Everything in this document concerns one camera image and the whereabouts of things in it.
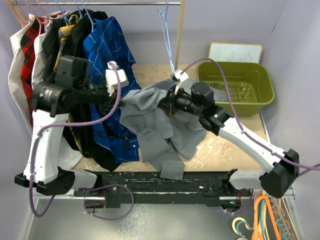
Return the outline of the light blue hanger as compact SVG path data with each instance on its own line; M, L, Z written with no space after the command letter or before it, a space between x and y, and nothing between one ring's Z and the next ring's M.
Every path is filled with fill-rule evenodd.
M171 49L171 42L170 42L170 34L169 34L169 27L168 27L168 9L169 9L169 1L165 3L165 11L161 12L160 9L158 9L158 17L160 20L161 30L163 34L164 44L166 47L168 59L169 59L169 66L171 68L171 72L175 72L175 66L173 63L173 55L172 55L172 49Z

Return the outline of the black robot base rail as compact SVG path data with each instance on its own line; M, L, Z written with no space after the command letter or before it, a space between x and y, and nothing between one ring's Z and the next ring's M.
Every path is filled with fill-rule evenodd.
M187 171L181 180L164 179L158 172L99 172L98 186L111 185L98 191L77 189L75 197L105 200L105 207L121 204L183 204L241 207L241 201L251 196L249 189L236 190L227 183L228 171Z

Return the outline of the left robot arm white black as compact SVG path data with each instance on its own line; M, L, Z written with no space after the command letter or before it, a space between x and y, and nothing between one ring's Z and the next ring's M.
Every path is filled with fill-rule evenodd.
M33 133L27 165L14 183L33 188L42 195L64 195L71 189L85 189L91 196L103 191L97 174L83 170L65 170L58 164L64 127L86 127L107 120L117 109L121 89L128 78L115 61L109 61L102 86L88 87L91 71L88 60L62 56L49 79L38 83L32 95ZM114 103L110 112L94 121L68 123L71 110L78 104Z

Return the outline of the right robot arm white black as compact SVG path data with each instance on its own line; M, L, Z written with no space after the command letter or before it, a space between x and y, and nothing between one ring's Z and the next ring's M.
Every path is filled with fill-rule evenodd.
M221 180L228 196L242 189L263 189L272 197L281 198L299 176L299 154L272 145L238 123L235 115L216 105L207 83L194 83L190 93L172 87L158 107L169 115L183 111L197 116L204 129L233 143L260 165L261 170L230 170Z

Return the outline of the grey shirt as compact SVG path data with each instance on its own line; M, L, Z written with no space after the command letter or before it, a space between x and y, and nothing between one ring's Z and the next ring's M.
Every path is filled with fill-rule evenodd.
M185 164L191 159L207 132L195 115L179 110L172 116L158 107L172 79L157 82L141 90L130 90L122 99L119 122L137 136L143 162L150 163L161 178L181 180Z

